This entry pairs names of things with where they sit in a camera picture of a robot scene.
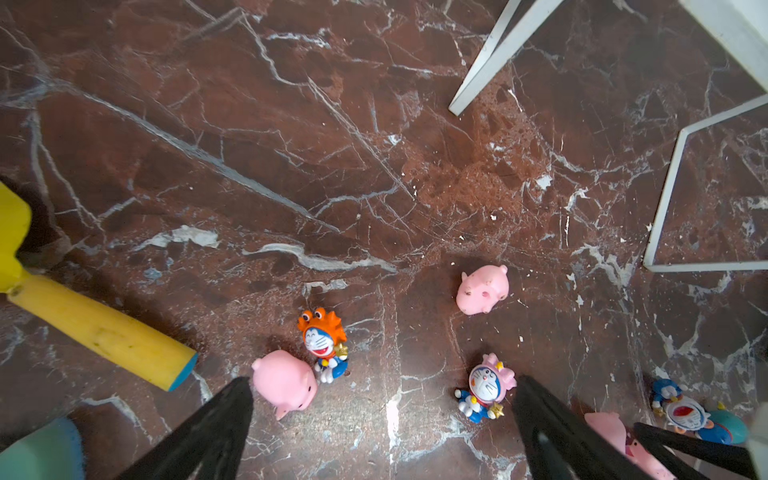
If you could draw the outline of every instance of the teal foam object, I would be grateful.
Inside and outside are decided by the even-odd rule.
[[[85,480],[83,444],[77,427],[61,418],[0,453],[0,478]]]

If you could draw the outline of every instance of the blue foam tip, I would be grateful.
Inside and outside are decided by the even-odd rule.
[[[187,379],[187,377],[192,373],[192,369],[194,369],[195,364],[197,363],[197,353],[192,355],[192,358],[189,362],[184,366],[184,368],[179,373],[179,376],[176,377],[173,384],[171,384],[170,388],[168,389],[168,392],[173,392],[179,385],[181,385],[184,380]]]

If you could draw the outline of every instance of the pink pig toy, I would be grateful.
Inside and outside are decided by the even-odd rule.
[[[674,480],[674,475],[635,440],[627,443],[627,428],[615,412],[588,413],[585,422],[601,437],[608,440],[619,452],[625,454],[630,462],[640,467],[656,480]]]
[[[627,427],[616,412],[587,413],[584,421],[619,452],[626,454]]]
[[[456,294],[456,305],[466,315],[488,313],[496,302],[507,298],[507,294],[507,267],[486,265],[470,276],[462,272],[462,285]]]
[[[317,393],[315,374],[302,362],[283,350],[275,350],[253,362],[253,387],[277,407],[276,417],[310,406]]]

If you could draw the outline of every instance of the white furniture leg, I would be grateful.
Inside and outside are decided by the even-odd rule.
[[[496,48],[520,0],[509,0],[448,109],[457,117],[564,0],[536,0]]]
[[[677,143],[674,146],[674,152],[672,153],[672,161],[670,162],[670,168],[667,172],[667,179],[664,181],[664,188],[661,191],[661,199],[659,200],[659,207],[656,210],[654,225],[650,229],[650,238],[648,239],[648,246],[645,249],[645,256],[643,258],[643,266],[645,266],[645,268],[649,269],[651,272],[656,273],[768,270],[768,260],[753,260],[750,262],[679,263],[675,265],[654,265],[656,249],[658,248],[659,238],[661,237],[661,229],[664,226],[664,219],[667,217],[667,209],[670,206],[670,198],[672,197],[674,182],[677,178],[677,171],[680,169],[680,160],[683,158],[683,150],[685,149],[685,142],[686,139],[688,139],[688,135],[703,128],[711,127],[712,125],[723,120],[741,115],[744,112],[753,110],[765,104],[768,104],[768,94],[754,98],[747,103],[741,104],[738,107],[731,108],[730,110],[726,110],[717,115],[713,115],[712,117],[705,118],[702,121],[696,122],[695,124],[688,125],[680,131],[680,134],[677,136]]]

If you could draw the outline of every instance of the doraemon face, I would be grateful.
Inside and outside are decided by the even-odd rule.
[[[487,366],[476,366],[469,374],[469,389],[472,395],[483,402],[493,402],[502,390],[496,373]]]
[[[304,334],[304,346],[314,356],[328,356],[333,351],[333,339],[328,333],[312,327]]]
[[[702,429],[709,417],[699,402],[688,397],[683,397],[679,402],[668,403],[665,410],[673,425],[692,432]]]

